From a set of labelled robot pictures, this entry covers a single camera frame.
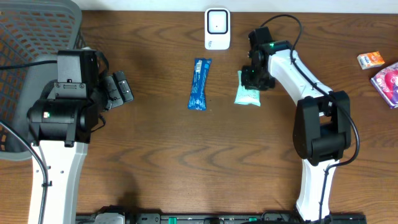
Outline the red purple snack packet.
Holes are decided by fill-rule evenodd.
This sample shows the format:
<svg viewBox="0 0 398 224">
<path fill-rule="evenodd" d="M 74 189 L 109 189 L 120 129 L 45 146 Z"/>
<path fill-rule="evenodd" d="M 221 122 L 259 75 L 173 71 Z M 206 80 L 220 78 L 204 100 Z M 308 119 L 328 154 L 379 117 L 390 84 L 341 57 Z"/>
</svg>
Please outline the red purple snack packet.
<svg viewBox="0 0 398 224">
<path fill-rule="evenodd" d="M 383 68 L 370 82 L 390 108 L 397 108 L 397 63 Z"/>
</svg>

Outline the blue Oreo cookie packet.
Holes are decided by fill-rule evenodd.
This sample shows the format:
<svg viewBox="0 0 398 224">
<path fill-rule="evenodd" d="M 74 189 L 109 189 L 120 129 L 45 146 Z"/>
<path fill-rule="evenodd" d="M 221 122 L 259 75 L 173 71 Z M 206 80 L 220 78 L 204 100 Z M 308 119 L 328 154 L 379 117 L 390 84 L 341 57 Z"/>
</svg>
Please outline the blue Oreo cookie packet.
<svg viewBox="0 0 398 224">
<path fill-rule="evenodd" d="M 192 89 L 187 108 L 190 110 L 206 110 L 205 84 L 212 59 L 196 58 L 193 71 Z"/>
</svg>

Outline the small orange box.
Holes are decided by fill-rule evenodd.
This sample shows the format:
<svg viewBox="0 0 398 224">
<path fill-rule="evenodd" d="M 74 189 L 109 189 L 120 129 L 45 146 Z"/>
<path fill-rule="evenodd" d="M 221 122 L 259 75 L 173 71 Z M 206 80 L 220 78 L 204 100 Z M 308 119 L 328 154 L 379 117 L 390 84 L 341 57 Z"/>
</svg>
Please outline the small orange box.
<svg viewBox="0 0 398 224">
<path fill-rule="evenodd" d="M 384 59 L 378 51 L 359 54 L 357 60 L 363 70 L 380 67 L 385 64 Z"/>
</svg>

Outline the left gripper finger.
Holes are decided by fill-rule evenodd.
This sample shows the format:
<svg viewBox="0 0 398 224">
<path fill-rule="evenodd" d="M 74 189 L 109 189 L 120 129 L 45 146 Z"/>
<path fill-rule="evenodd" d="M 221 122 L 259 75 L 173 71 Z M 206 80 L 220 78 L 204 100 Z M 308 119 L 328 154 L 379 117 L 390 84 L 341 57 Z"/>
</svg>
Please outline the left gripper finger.
<svg viewBox="0 0 398 224">
<path fill-rule="evenodd" d="M 134 99 L 131 87 L 122 70 L 113 73 L 113 80 L 115 84 L 113 98 L 115 105 L 123 105 Z"/>
<path fill-rule="evenodd" d="M 112 76 L 107 76 L 104 79 L 104 86 L 108 95 L 108 102 L 105 108 L 113 109 L 115 107 L 123 105 L 123 99 L 121 98 L 121 94 Z"/>
</svg>

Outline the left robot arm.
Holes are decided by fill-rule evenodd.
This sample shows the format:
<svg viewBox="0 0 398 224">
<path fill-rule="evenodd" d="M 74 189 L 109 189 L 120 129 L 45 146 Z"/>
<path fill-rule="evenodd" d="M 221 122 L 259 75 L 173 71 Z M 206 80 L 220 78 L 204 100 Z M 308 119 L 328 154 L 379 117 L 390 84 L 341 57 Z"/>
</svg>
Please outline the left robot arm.
<svg viewBox="0 0 398 224">
<path fill-rule="evenodd" d="M 33 186 L 29 223 L 73 223 L 81 169 L 88 152 L 91 133 L 100 113 L 133 100 L 123 71 L 105 76 L 99 83 L 100 100 L 61 98 L 62 83 L 52 80 L 28 112 L 39 161 L 33 161 Z"/>
</svg>

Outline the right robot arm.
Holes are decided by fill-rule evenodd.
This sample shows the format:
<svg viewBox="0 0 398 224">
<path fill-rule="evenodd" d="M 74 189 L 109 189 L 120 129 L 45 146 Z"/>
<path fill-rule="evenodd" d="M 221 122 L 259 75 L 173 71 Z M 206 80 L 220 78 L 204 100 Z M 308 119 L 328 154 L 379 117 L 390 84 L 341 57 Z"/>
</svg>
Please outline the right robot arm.
<svg viewBox="0 0 398 224">
<path fill-rule="evenodd" d="M 305 66 L 287 40 L 250 42 L 249 66 L 241 84 L 250 90 L 269 90 L 280 83 L 296 105 L 293 144 L 302 160 L 300 194 L 295 209 L 303 222 L 324 222 L 333 175 L 351 145 L 350 101 L 333 91 Z"/>
</svg>

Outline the teal wet wipes packet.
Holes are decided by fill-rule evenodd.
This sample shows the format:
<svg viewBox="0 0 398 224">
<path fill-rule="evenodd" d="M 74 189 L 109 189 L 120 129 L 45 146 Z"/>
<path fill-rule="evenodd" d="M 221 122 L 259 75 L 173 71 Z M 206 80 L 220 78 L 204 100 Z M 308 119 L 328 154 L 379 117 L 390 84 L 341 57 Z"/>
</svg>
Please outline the teal wet wipes packet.
<svg viewBox="0 0 398 224">
<path fill-rule="evenodd" d="M 238 105 L 255 105 L 260 106 L 260 92 L 259 90 L 247 90 L 242 85 L 241 75 L 242 71 L 238 70 L 238 89 L 234 104 Z"/>
</svg>

